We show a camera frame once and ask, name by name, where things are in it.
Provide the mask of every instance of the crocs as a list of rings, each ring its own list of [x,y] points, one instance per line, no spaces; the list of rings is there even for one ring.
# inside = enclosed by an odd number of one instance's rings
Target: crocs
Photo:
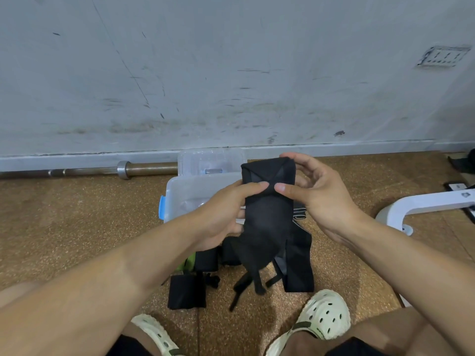
[[[343,297],[335,291],[321,290],[308,300],[297,323],[287,333],[278,337],[265,355],[280,355],[289,337],[297,331],[307,331],[316,338],[330,340],[343,335],[350,325],[350,312]]]
[[[141,314],[135,316],[131,321],[135,326],[145,332],[155,342],[162,356],[183,356],[184,353],[178,348],[175,342],[171,341],[167,331],[160,323],[150,315]]]

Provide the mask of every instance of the blue latch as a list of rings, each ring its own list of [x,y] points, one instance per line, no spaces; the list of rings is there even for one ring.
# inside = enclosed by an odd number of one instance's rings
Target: blue latch
[[[166,202],[166,197],[165,196],[160,196],[160,202],[158,203],[158,218],[160,220],[165,219],[165,202]]]

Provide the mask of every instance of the forearm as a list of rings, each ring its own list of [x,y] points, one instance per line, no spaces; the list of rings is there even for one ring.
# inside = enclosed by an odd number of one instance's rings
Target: forearm
[[[104,355],[153,290],[194,251],[189,214],[79,265],[0,311],[0,353]]]
[[[347,238],[460,351],[475,354],[475,269],[369,216]]]

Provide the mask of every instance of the black shorts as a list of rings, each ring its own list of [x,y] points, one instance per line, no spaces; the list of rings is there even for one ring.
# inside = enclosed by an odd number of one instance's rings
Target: black shorts
[[[107,356],[151,356],[136,339],[120,335]],[[328,351],[325,356],[386,356],[359,338],[352,337]]]

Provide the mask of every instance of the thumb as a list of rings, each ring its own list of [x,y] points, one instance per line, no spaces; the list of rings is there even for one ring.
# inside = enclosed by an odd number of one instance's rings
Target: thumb
[[[249,182],[248,184],[238,186],[240,196],[244,199],[246,197],[258,194],[264,191],[269,186],[267,181]]]
[[[308,189],[306,188],[301,188],[299,186],[296,186],[296,185],[288,185],[288,184],[281,184],[281,183],[277,183],[275,186],[274,186],[274,189],[288,197],[288,198],[291,198],[292,200],[297,200],[297,201],[300,201],[302,203],[306,203],[306,200],[307,200],[307,196],[308,196]]]

